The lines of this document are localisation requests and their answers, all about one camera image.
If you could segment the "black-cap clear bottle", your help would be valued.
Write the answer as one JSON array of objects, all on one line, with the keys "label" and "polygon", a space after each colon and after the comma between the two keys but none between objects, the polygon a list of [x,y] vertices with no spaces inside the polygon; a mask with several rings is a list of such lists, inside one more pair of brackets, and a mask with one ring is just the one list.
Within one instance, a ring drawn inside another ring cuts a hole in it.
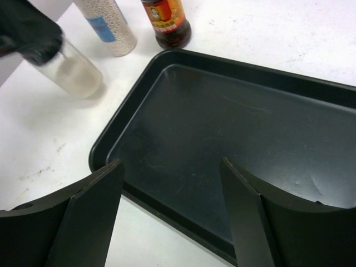
[{"label": "black-cap clear bottle", "polygon": [[45,40],[22,57],[75,98],[91,97],[102,87],[102,72],[64,37]]}]

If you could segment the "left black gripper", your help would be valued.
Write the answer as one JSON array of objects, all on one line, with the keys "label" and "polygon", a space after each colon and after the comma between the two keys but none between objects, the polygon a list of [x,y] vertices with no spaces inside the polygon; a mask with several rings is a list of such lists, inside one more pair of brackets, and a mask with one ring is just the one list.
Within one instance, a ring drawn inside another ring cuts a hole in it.
[{"label": "left black gripper", "polygon": [[34,66],[43,66],[62,44],[60,26],[29,1],[1,1],[1,57],[18,53]]}]

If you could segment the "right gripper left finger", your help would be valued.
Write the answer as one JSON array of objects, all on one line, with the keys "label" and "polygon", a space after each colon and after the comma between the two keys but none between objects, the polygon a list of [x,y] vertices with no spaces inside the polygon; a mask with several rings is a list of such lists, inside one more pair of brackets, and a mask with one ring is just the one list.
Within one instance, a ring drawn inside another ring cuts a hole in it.
[{"label": "right gripper left finger", "polygon": [[113,161],[86,178],[1,211],[1,266],[105,266],[125,167]]}]

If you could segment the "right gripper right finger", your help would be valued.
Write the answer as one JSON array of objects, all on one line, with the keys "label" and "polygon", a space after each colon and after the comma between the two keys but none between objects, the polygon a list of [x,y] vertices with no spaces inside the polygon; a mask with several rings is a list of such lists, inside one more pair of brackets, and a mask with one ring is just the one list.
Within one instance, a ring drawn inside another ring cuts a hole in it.
[{"label": "right gripper right finger", "polygon": [[220,176],[238,266],[355,265],[355,208],[295,196],[227,158]]}]

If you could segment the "silver-lid bead jar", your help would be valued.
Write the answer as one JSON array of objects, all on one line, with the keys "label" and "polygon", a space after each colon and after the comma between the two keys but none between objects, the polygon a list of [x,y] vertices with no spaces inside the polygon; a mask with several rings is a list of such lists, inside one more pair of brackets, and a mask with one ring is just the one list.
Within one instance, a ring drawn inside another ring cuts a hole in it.
[{"label": "silver-lid bead jar", "polygon": [[74,4],[114,56],[122,57],[134,50],[137,39],[115,1],[82,0]]}]

